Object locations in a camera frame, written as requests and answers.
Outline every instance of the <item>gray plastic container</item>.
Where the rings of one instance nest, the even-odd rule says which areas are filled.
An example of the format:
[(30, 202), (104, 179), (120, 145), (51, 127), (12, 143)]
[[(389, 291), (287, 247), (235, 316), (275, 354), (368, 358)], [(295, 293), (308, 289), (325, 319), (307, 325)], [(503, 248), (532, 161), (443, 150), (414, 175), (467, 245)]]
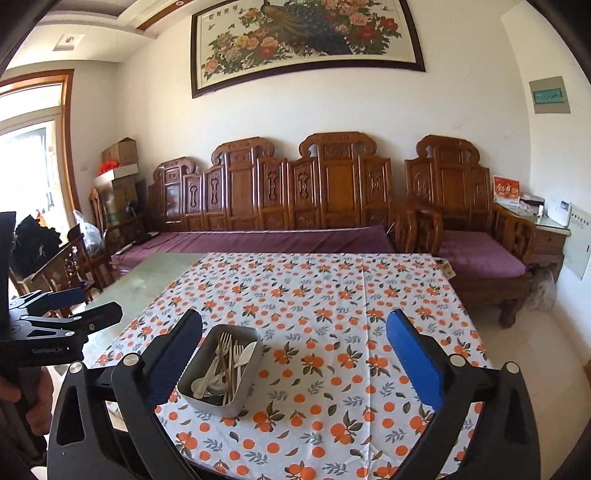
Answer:
[[(236, 395), (227, 405), (212, 405), (208, 402), (193, 398), (191, 383), (196, 378), (201, 378), (207, 372), (216, 356), (217, 340), (225, 332), (228, 332), (239, 345), (246, 346), (251, 342), (256, 342), (256, 347), (252, 353), (251, 359), (246, 364), (242, 374), (242, 380), (236, 390)], [(209, 334), (195, 353), (193, 359), (187, 365), (187, 368), (178, 381), (177, 389), (182, 397), (196, 410), (205, 411), (212, 415), (232, 419), (238, 416), (242, 407), (246, 403), (248, 390), (258, 372), (258, 365), (262, 358), (262, 340), (254, 328), (240, 327), (238, 325), (216, 325), (212, 327)]]

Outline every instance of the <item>wooden side table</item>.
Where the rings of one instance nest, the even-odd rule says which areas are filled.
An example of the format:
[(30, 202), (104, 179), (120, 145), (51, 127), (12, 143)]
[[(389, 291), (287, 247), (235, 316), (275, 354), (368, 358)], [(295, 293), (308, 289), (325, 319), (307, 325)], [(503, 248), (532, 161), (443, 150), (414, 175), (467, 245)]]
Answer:
[(509, 208), (504, 205), (503, 208), (517, 217), (534, 222), (536, 225), (534, 249), (527, 267), (550, 267), (554, 281), (558, 280), (564, 262), (564, 242), (570, 236), (570, 230), (548, 217), (538, 218), (534, 215), (528, 215), (523, 210)]

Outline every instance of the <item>table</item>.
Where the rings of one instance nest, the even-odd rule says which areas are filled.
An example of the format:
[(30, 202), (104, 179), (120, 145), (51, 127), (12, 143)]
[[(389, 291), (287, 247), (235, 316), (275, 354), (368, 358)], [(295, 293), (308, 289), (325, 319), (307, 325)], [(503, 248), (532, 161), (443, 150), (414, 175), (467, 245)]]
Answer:
[(88, 337), (89, 341), (82, 349), (85, 364), (90, 367), (132, 320), (203, 255), (156, 253), (91, 301), (85, 310), (116, 301), (121, 305), (123, 317), (119, 323)]
[[(166, 333), (188, 308), (257, 327), (258, 376), (236, 419), (190, 407), (176, 391), (156, 414), (189, 461), (237, 478), (389, 478), (432, 416), (385, 337), (402, 308), (419, 331), (473, 365), (479, 335), (430, 255), (208, 254), (121, 332), (96, 365), (113, 365)], [(470, 409), (444, 473), (478, 419)]]
[(558, 280), (564, 262), (564, 242), (570, 236), (570, 230), (551, 218), (529, 215), (524, 210), (513, 207), (502, 207), (513, 215), (535, 224), (535, 244), (527, 267), (550, 267), (554, 281)]

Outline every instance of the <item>drawer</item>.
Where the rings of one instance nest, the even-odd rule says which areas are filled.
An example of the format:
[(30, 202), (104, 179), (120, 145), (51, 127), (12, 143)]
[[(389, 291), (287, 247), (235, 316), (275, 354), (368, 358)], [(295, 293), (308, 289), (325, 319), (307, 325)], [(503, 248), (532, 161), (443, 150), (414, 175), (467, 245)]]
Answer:
[(537, 230), (535, 233), (534, 253), (537, 254), (561, 254), (566, 237), (559, 233)]

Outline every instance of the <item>picture frame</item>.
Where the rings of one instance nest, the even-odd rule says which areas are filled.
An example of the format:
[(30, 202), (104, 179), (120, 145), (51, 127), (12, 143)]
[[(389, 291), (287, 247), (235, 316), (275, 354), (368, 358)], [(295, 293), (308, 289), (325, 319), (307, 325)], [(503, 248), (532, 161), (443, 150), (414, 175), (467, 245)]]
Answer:
[(425, 71), (407, 0), (277, 1), (226, 0), (193, 15), (193, 98), (302, 70)]

